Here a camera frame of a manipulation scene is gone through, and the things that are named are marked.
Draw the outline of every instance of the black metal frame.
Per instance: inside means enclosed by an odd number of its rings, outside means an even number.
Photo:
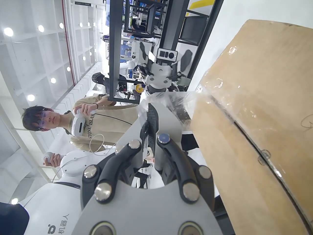
[[[199,64],[199,61],[200,61],[200,58],[203,54],[203,51],[204,51],[204,48],[208,42],[208,39],[211,35],[211,32],[212,32],[212,29],[214,27],[214,24],[216,22],[216,19],[217,19],[217,16],[219,14],[219,11],[222,7],[222,4],[223,4],[223,1],[224,0],[215,0],[214,1],[214,4],[213,4],[213,7],[212,7],[212,11],[210,13],[210,17],[209,17],[209,20],[207,22],[207,26],[205,27],[204,29],[204,32],[203,32],[203,36],[201,38],[201,41],[199,43],[199,46],[198,46],[198,49],[195,53],[195,56],[193,58],[193,61],[192,61],[192,65],[190,67],[190,70],[189,70],[189,73],[188,73],[188,78],[191,79],[196,71],[196,68]]]
[[[176,49],[188,3],[189,0],[169,0],[160,39],[160,48]]]
[[[146,4],[151,4],[151,5],[155,5],[155,6],[160,6],[160,7],[166,7],[167,5],[164,4],[164,3],[161,3],[161,2],[157,2],[157,1],[152,1],[152,0],[136,0],[136,1],[141,1],[141,2],[144,2]],[[129,11],[130,11],[130,8],[131,7],[134,7],[134,8],[140,8],[140,9],[144,9],[145,11],[148,11],[149,9],[148,8],[145,8],[145,7],[141,7],[141,6],[138,6],[138,5],[133,5],[133,4],[130,4],[130,1],[129,0],[126,0],[126,5],[125,5],[125,24],[124,24],[124,32],[125,33],[131,33],[131,34],[136,34],[138,36],[141,36],[142,38],[160,38],[161,35],[160,34],[148,34],[148,33],[142,33],[140,31],[137,31],[137,30],[130,30],[128,28],[128,25],[129,25]]]
[[[110,0],[110,56],[109,60],[110,64],[110,96],[109,100],[116,102],[128,102],[128,103],[137,103],[135,100],[127,100],[127,99],[118,99],[115,98],[115,91],[119,82],[119,71],[120,71],[120,46],[121,46],[121,26],[122,26],[122,16],[123,16],[123,1],[124,0]],[[163,4],[161,2],[151,1],[151,0],[137,0],[143,1],[147,4],[155,4],[158,6],[168,7],[165,22],[163,25],[163,31],[160,39],[160,47],[170,50],[176,50],[176,46],[178,42],[188,44],[188,45],[196,45],[188,41],[184,41],[180,39],[181,30],[183,27],[184,19],[186,12],[193,13],[199,16],[208,17],[208,22],[205,27],[202,38],[199,42],[198,49],[195,53],[191,69],[188,73],[188,78],[192,78],[195,73],[195,69],[198,66],[201,55],[204,51],[208,38],[212,32],[213,26],[216,22],[217,15],[220,11],[222,3],[224,0],[215,0],[210,16],[207,16],[203,13],[194,12],[188,10],[189,0],[169,0],[168,5]],[[132,34],[140,34],[139,32],[130,31],[128,29],[129,24],[129,11],[130,4],[129,0],[126,0],[126,8],[125,8],[125,25],[124,32],[132,33]]]
[[[199,46],[200,42],[193,43],[193,42],[191,42],[191,41],[185,40],[185,39],[182,37],[182,36],[183,36],[183,33],[184,33],[185,26],[186,26],[186,20],[187,20],[187,18],[190,18],[190,17],[205,17],[205,18],[207,18],[207,19],[206,19],[206,25],[207,25],[209,16],[208,16],[208,15],[205,15],[205,14],[202,14],[202,13],[190,11],[190,10],[187,10],[187,12],[196,14],[197,16],[189,16],[189,17],[185,17],[185,18],[184,18],[184,22],[183,22],[183,25],[182,25],[182,28],[181,28],[181,32],[180,32],[180,35],[179,35],[179,40],[178,40],[178,42],[179,42],[179,43],[185,43],[185,44],[193,45],[193,46]]]
[[[114,96],[120,77],[123,3],[124,0],[110,0],[110,101],[117,101],[117,98],[114,98]]]

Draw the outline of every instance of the white ceiling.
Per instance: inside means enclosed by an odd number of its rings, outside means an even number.
[[[56,171],[42,165],[43,153],[65,154],[75,149],[63,130],[26,131],[21,122],[23,108],[42,105],[64,113],[92,89],[91,76],[101,71],[95,52],[100,39],[96,20],[99,9],[75,5],[72,0],[63,0],[63,5],[62,0],[0,3],[2,202],[15,197],[22,200],[51,181]],[[67,29],[68,44],[60,23]],[[5,28],[11,28],[13,36],[5,35]],[[29,101],[29,95],[35,100]]]

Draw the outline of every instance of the logo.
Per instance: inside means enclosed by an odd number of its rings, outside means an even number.
[[[53,234],[56,231],[56,227],[54,225],[48,225],[49,230],[48,230],[48,234]]]

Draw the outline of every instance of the black hair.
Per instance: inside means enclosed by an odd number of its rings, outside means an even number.
[[[22,114],[22,122],[25,129],[30,131],[40,131],[39,126],[35,126],[35,123],[39,123],[41,120],[41,113],[46,108],[43,106],[31,106],[24,109]]]

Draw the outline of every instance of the glasses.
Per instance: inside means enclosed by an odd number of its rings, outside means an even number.
[[[39,126],[39,128],[40,129],[43,129],[44,128],[44,126],[46,125],[46,121],[44,121],[44,120],[42,120],[43,118],[46,118],[48,116],[48,111],[46,111],[46,110],[43,110],[42,112],[41,112],[41,120],[39,121],[39,123],[38,123],[38,126]]]

